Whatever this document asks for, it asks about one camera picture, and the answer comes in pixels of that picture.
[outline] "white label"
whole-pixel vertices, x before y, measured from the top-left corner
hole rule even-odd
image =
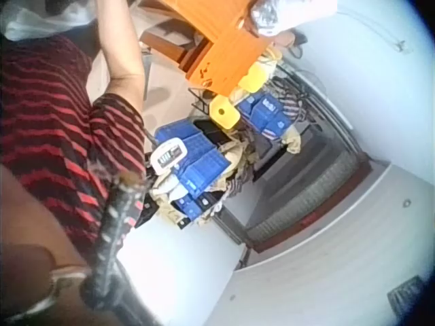
[[[265,98],[264,100],[263,100],[263,105],[265,106],[265,107],[267,107],[267,109],[269,110],[269,111],[274,111],[275,110],[275,106],[272,104],[272,103],[270,103],[268,100],[267,100],[267,98]]]

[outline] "beige cloth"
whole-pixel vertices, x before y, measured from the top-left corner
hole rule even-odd
[[[287,151],[292,154],[300,153],[301,139],[299,131],[297,131],[294,125],[291,125],[286,132],[284,132],[281,141],[284,145],[287,145]]]

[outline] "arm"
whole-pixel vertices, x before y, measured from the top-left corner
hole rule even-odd
[[[127,1],[96,0],[96,3],[99,38],[110,74],[106,93],[121,96],[141,113],[145,73]]]

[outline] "clothing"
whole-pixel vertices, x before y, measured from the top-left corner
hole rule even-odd
[[[142,118],[115,94],[91,105],[92,61],[64,36],[1,50],[1,163],[88,258],[111,176],[145,172]]]

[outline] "floor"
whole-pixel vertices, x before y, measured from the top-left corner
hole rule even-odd
[[[164,17],[132,11],[138,35],[164,22]],[[171,41],[186,41],[171,33]],[[104,92],[109,76],[101,54],[88,79],[93,101]],[[156,54],[150,72],[143,120],[151,133],[161,125],[180,120],[192,110],[184,74]],[[149,151],[150,143],[145,144]],[[167,326],[201,326],[211,314],[237,265],[243,246],[236,245],[214,222],[194,223],[182,231],[161,216],[154,216],[131,232],[118,258],[125,266],[143,303]]]

